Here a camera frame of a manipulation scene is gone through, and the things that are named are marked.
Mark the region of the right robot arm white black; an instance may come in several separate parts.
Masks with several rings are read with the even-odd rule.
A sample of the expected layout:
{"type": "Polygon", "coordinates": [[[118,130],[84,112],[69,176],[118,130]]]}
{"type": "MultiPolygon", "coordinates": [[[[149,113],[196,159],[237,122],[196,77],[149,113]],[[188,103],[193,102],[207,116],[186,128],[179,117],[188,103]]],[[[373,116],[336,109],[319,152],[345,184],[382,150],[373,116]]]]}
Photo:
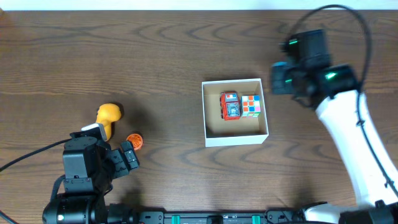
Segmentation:
{"type": "Polygon", "coordinates": [[[397,223],[397,169],[369,114],[366,95],[349,65],[304,70],[287,62],[271,67],[272,92],[310,100],[340,154],[356,206],[320,203],[300,211],[302,223],[397,223]]]}

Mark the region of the red toy car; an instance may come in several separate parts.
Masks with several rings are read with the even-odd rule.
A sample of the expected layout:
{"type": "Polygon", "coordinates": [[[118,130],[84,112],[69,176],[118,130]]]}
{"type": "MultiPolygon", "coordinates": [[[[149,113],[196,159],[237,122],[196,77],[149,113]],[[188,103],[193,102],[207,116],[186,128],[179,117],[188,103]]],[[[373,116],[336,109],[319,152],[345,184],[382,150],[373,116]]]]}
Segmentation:
{"type": "Polygon", "coordinates": [[[241,117],[239,96],[235,91],[223,92],[220,95],[221,117],[225,121],[241,117]]]}

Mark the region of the colourful puzzle cube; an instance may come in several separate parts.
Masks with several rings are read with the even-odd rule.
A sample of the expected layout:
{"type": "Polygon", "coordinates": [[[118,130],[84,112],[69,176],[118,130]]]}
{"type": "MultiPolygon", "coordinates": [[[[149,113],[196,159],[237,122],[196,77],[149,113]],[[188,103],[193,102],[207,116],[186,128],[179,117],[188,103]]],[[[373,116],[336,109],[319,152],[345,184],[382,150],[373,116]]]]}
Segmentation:
{"type": "Polygon", "coordinates": [[[257,118],[261,113],[259,95],[244,95],[241,97],[241,117],[257,118]]]}

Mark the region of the white cardboard box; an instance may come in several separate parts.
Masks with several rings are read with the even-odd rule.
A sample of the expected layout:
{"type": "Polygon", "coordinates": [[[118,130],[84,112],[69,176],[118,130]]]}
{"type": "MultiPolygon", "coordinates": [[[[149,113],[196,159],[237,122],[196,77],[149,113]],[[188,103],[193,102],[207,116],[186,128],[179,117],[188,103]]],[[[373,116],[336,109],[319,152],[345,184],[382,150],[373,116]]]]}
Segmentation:
{"type": "Polygon", "coordinates": [[[269,130],[260,78],[203,82],[201,90],[206,147],[262,144],[266,140],[269,130]],[[221,117],[220,96],[231,91],[239,97],[257,95],[259,116],[225,121],[221,117]]]}

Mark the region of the blue white ball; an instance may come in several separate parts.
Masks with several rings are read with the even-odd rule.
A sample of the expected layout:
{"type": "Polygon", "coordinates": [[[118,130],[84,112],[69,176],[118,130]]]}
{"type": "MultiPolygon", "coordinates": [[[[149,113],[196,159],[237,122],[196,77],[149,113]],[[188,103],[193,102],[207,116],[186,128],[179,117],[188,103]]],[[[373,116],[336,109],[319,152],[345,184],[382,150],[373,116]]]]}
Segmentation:
{"type": "Polygon", "coordinates": [[[272,65],[272,69],[285,70],[288,68],[287,62],[276,62],[272,65]]]}

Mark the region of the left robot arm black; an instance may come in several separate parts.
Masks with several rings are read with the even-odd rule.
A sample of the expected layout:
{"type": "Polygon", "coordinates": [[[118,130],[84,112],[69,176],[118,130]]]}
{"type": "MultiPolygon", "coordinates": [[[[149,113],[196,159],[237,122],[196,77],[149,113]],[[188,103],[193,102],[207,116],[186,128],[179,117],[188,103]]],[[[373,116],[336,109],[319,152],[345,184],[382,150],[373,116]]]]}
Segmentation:
{"type": "Polygon", "coordinates": [[[64,144],[65,175],[53,186],[50,202],[42,214],[49,223],[138,223],[137,213],[127,205],[105,204],[114,179],[139,167],[134,146],[123,141],[111,146],[98,135],[72,133],[64,144]]]}

